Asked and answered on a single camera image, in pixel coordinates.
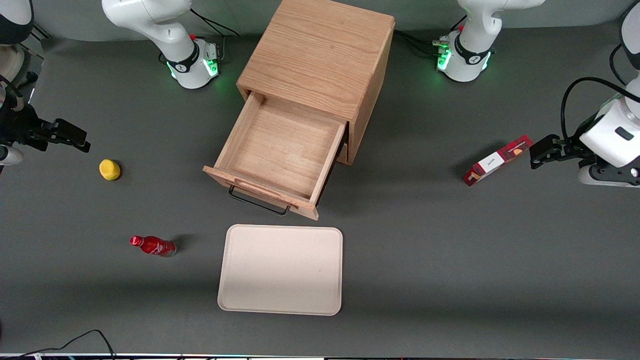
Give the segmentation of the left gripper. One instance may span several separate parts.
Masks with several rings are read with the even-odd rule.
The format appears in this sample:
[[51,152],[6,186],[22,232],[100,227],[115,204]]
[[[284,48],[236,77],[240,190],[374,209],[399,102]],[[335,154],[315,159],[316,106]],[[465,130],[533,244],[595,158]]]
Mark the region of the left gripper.
[[[640,155],[640,105],[629,97],[615,97],[602,104],[594,121],[576,140],[567,141],[575,152],[589,151],[611,166],[628,166]],[[570,160],[563,151],[562,139],[549,134],[535,142],[530,150],[530,168]]]

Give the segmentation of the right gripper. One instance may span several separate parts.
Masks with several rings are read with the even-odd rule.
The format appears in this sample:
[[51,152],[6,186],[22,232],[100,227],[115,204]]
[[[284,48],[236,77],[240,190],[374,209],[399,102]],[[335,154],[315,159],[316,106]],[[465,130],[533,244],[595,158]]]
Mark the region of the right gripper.
[[29,146],[35,150],[45,151],[49,144],[67,145],[88,153],[91,143],[86,141],[87,132],[73,125],[69,121],[57,118],[54,121],[52,136],[50,130],[43,126],[46,121],[41,120],[34,107],[25,104],[19,111],[14,110],[13,100],[4,100],[0,110],[0,144],[12,147],[15,143]]

